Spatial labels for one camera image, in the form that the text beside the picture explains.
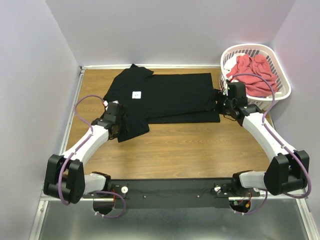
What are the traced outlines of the black t-shirt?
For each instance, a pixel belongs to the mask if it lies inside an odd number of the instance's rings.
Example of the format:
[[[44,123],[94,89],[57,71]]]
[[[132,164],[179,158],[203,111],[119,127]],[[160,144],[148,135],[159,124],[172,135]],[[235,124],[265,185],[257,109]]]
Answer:
[[[125,107],[127,129],[118,142],[149,132],[150,124],[218,123],[210,73],[155,74],[132,64],[112,81],[104,100]]]

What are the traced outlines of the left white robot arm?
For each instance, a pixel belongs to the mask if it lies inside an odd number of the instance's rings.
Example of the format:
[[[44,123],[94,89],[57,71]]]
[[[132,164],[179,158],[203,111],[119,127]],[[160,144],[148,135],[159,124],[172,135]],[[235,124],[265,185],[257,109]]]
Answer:
[[[43,186],[45,195],[68,205],[78,203],[85,194],[110,190],[108,174],[84,173],[86,163],[99,147],[127,129],[125,107],[116,101],[105,105],[103,115],[89,124],[88,131],[75,145],[48,159]]]

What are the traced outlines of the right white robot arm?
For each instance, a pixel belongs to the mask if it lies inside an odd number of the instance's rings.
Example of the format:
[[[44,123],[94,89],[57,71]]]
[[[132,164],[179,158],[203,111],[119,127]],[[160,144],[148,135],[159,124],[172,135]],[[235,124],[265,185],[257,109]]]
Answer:
[[[257,188],[274,196],[305,189],[306,193],[299,197],[307,197],[312,189],[309,155],[288,144],[269,124],[265,113],[256,104],[248,102],[245,85],[228,83],[226,91],[214,90],[212,99],[216,102],[215,110],[246,129],[270,161],[266,171],[246,170],[233,174],[234,187]]]

